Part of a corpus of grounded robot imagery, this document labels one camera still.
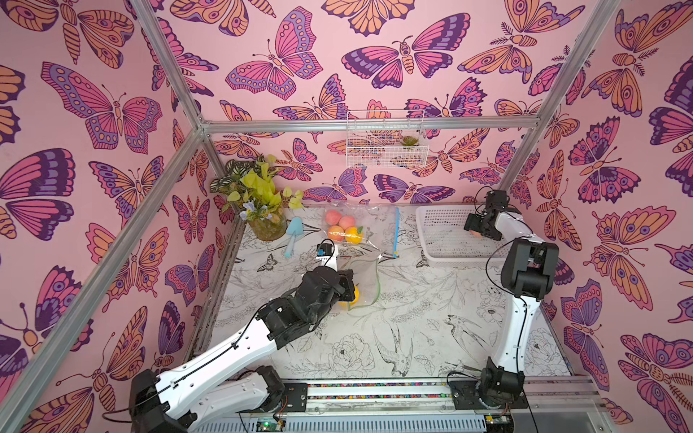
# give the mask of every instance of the aluminum rail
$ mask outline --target aluminum rail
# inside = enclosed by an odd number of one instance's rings
[[[534,116],[427,117],[427,118],[364,118],[350,121],[249,121],[209,122],[202,127],[206,134],[232,132],[311,132],[346,131],[347,123],[358,130],[427,130],[474,129],[478,127],[526,127],[538,125]]]
[[[154,14],[154,10],[149,3],[149,0],[132,0],[132,7],[137,12],[137,19],[142,25],[142,30],[146,33],[149,43],[152,45],[154,52],[159,58],[161,67],[166,72],[166,78],[171,85],[171,88],[178,97],[183,112],[188,117],[188,120],[193,124],[193,129],[199,128],[206,121],[198,111],[198,106],[195,104],[193,94],[183,78],[180,66],[173,56],[173,52],[168,46],[166,36],[159,26],[159,20]],[[223,176],[224,164],[221,162],[219,155],[214,148],[212,142],[206,137],[203,137],[202,148],[207,153],[209,162],[217,176]]]
[[[118,233],[99,264],[91,272],[82,289],[72,301],[63,320],[60,320],[41,345],[41,350],[29,361],[17,383],[0,407],[0,432],[19,431],[26,417],[60,368],[70,348],[94,315],[106,291],[116,278],[125,259],[137,248],[139,240],[166,199],[178,176],[190,161],[202,139],[200,129],[193,130],[181,148],[168,162],[163,175],[137,207],[132,219]]]
[[[505,170],[503,180],[500,182],[499,189],[508,191],[510,186],[515,181],[515,178],[525,165],[525,161],[536,147],[539,139],[542,137],[544,129],[551,121],[551,117],[559,108],[559,104],[563,97],[568,92],[570,85],[580,72],[585,60],[594,49],[597,40],[602,35],[605,27],[611,21],[611,16],[616,11],[620,0],[600,0],[592,11],[587,24],[577,37],[575,45],[572,47],[568,59],[563,63],[559,76],[556,77],[554,85],[549,90],[549,94],[544,98],[541,104],[539,113],[538,125],[532,128],[526,135],[520,147],[515,152],[515,157],[510,161],[508,168]]]

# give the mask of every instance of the white wire basket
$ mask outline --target white wire basket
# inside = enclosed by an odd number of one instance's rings
[[[346,166],[422,168],[428,156],[428,138],[423,118],[405,117],[407,110],[393,109],[401,114],[397,130],[384,121],[383,110],[350,111],[346,121]]]
[[[504,242],[475,236],[464,229],[474,205],[419,206],[416,227],[423,255],[433,267],[485,266],[491,254]],[[510,246],[503,247],[489,262],[502,265]]]

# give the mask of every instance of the wire shelf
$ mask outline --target wire shelf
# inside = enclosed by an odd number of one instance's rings
[[[346,122],[346,166],[361,164],[366,167],[404,167],[414,170],[426,164],[428,139],[422,118],[406,118],[407,110],[400,112],[402,129],[391,127],[390,113],[382,110],[355,110],[349,112]],[[368,124],[356,122],[356,117],[368,119]]]

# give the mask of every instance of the toy fruit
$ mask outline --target toy fruit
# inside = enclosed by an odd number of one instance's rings
[[[327,211],[327,213],[325,213],[325,222],[327,223],[327,225],[335,226],[339,223],[341,219],[342,214],[338,211],[335,211],[334,209],[331,211]]]
[[[360,244],[363,240],[363,227],[349,227],[344,230],[344,237],[350,244]]]
[[[348,229],[349,227],[353,227],[355,225],[356,225],[356,220],[354,220],[352,216],[343,216],[339,222],[339,226],[342,227],[344,230]]]
[[[344,230],[339,226],[332,226],[327,230],[327,237],[337,242],[344,240]]]

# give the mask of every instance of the peach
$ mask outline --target peach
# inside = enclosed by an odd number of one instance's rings
[[[342,219],[342,214],[339,213],[338,211],[335,211],[334,209],[327,211],[325,213],[325,222],[329,226],[337,225],[341,219]]]
[[[356,225],[356,220],[352,216],[343,216],[339,222],[339,226],[342,227],[344,230],[348,229],[349,227],[353,227],[355,225]]]

